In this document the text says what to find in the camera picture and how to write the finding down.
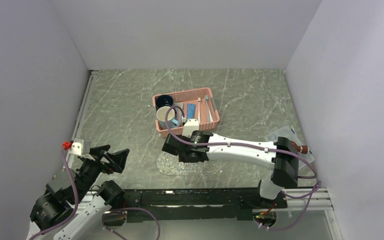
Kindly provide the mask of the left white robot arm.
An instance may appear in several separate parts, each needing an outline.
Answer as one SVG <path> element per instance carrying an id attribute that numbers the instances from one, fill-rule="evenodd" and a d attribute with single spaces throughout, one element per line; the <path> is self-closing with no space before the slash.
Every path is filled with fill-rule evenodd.
<path id="1" fill-rule="evenodd" d="M 100 174 L 122 173 L 130 150 L 110 153 L 109 144 L 83 151 L 66 141 L 61 146 L 62 170 L 46 184 L 29 215 L 28 240 L 78 240 L 104 215 L 126 205 L 125 191 L 113 180 L 103 182 L 86 208 L 79 204 Z"/>

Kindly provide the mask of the clear plastic toothbrush case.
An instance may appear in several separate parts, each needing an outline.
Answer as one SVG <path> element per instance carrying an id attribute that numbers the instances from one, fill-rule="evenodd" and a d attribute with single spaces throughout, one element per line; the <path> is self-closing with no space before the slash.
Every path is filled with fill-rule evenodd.
<path id="1" fill-rule="evenodd" d="M 278 137 L 284 137 L 289 139 L 290 141 L 295 142 L 297 145 L 302 146 L 304 142 L 297 136 L 297 132 L 291 125 L 285 125 L 280 127 L 265 136 L 265 140 L 267 142 L 276 142 Z M 305 158 L 310 164 L 315 160 L 315 157 L 309 150 L 307 154 L 300 153 L 300 156 Z"/>

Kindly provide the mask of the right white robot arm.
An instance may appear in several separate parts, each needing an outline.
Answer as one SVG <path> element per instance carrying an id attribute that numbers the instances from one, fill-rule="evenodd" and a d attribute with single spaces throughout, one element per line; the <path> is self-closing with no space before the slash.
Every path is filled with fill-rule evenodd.
<path id="1" fill-rule="evenodd" d="M 259 184 L 255 194 L 256 203 L 262 208 L 269 207 L 281 190 L 298 186 L 300 160 L 295 144 L 286 137 L 257 142 L 195 130 L 191 137 L 170 134 L 162 151 L 177 156 L 183 163 L 234 161 L 269 170 L 269 178 Z"/>

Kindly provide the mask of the dark blue mug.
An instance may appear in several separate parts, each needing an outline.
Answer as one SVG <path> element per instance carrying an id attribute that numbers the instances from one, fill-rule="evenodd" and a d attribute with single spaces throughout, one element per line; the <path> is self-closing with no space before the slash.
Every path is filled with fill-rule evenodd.
<path id="1" fill-rule="evenodd" d="M 168 94 L 159 95 L 155 99 L 155 108 L 159 110 L 162 107 L 171 107 L 174 104 L 174 99 Z"/>

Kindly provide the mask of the light blue mug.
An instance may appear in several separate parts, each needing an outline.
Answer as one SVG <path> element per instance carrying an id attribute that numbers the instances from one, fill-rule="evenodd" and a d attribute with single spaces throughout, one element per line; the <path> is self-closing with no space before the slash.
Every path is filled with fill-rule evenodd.
<path id="1" fill-rule="evenodd" d="M 166 120 L 171 129 L 181 126 L 181 123 L 177 120 L 176 116 L 176 111 L 174 109 L 170 109 L 169 106 L 162 106 L 156 111 L 157 121 L 160 128 L 163 130 L 167 129 Z"/>

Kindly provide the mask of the pink perforated plastic basket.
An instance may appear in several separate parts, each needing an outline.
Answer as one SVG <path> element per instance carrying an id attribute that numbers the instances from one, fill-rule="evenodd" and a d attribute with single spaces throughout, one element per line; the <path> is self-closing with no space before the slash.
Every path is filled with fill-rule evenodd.
<path id="1" fill-rule="evenodd" d="M 195 104 L 196 109 L 195 109 L 195 114 L 194 117 L 198 117 L 198 108 L 197 108 L 197 103 L 198 103 L 198 97 L 201 98 L 201 104 L 200 104 L 200 125 L 199 129 L 201 131 L 210 131 L 214 130 L 217 125 L 220 122 L 220 114 L 219 111 L 217 110 L 215 100 L 213 93 L 210 88 L 204 87 L 204 88 L 197 88 L 197 89 L 189 89 L 189 90 L 183 90 L 183 91 L 176 91 L 176 92 L 170 92 L 170 93 L 162 93 L 162 94 L 157 94 L 152 97 L 152 105 L 156 108 L 155 106 L 155 99 L 160 96 L 160 95 L 170 95 L 173 97 L 175 103 L 184 103 L 184 113 L 187 113 L 187 104 Z M 212 116 L 212 122 L 208 122 L 207 119 L 207 108 L 206 108 L 206 103 L 205 103 L 205 95 L 209 96 L 209 108 Z"/>

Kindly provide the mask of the clear textured oval tray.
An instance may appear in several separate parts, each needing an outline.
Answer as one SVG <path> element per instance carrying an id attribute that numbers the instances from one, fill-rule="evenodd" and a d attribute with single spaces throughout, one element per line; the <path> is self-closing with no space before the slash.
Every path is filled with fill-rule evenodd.
<path id="1" fill-rule="evenodd" d="M 217 174 L 224 166 L 224 163 L 219 160 L 184 163 L 179 161 L 178 156 L 162 152 L 156 160 L 156 165 L 159 171 L 165 175 L 195 176 Z"/>

